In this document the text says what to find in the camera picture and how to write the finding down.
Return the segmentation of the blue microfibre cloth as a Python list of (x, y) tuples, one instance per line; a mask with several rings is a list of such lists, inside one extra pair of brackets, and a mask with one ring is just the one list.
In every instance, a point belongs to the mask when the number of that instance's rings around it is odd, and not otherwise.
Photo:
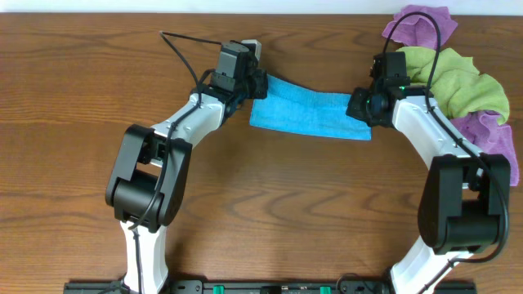
[(264, 100), (255, 100), (249, 123), (272, 131), (344, 140), (371, 140), (365, 122), (346, 115), (351, 95), (320, 92), (269, 76)]

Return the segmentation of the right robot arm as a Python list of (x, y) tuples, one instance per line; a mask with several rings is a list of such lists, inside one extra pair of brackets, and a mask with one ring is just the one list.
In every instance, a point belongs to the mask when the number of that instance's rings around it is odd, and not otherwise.
[(508, 233), (510, 164), (486, 154), (442, 114), (425, 87), (402, 78), (357, 87), (347, 116), (403, 134), (427, 165), (418, 207), (419, 237), (388, 273), (390, 293), (433, 293), (461, 263), (493, 260)]

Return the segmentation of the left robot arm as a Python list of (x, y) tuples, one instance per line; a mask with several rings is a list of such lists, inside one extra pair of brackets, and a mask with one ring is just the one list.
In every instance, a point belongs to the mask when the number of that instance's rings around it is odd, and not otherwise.
[(268, 75), (254, 69), (235, 79), (208, 69), (187, 103), (152, 127), (131, 125), (107, 185), (105, 201), (114, 209), (126, 240), (127, 270), (121, 293), (160, 293), (167, 284), (167, 227), (185, 193), (193, 148), (223, 125), (246, 99), (264, 99)]

